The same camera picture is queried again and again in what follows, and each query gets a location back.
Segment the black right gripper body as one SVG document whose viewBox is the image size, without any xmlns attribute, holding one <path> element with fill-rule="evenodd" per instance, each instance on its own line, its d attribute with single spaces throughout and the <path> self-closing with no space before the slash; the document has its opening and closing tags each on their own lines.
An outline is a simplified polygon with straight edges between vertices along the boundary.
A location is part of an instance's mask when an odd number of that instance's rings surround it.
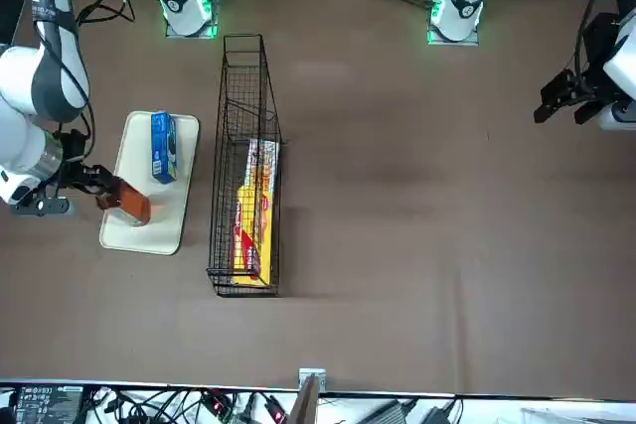
<svg viewBox="0 0 636 424">
<path fill-rule="evenodd" d="M 91 168 L 84 162 L 87 136 L 76 129 L 59 135 L 63 147 L 63 162 L 59 169 L 59 187 L 79 190 L 79 185 L 94 184 Z"/>
</svg>

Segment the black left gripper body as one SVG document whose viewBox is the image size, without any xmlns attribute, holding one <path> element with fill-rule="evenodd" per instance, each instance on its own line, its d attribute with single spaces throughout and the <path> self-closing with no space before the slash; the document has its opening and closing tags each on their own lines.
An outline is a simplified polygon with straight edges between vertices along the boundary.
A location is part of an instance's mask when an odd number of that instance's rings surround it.
<svg viewBox="0 0 636 424">
<path fill-rule="evenodd" d="M 619 87 L 603 69 L 614 52 L 620 27 L 617 13 L 601 12 L 582 31 L 585 59 L 577 52 L 572 79 L 572 99 L 613 98 L 620 95 Z"/>
</svg>

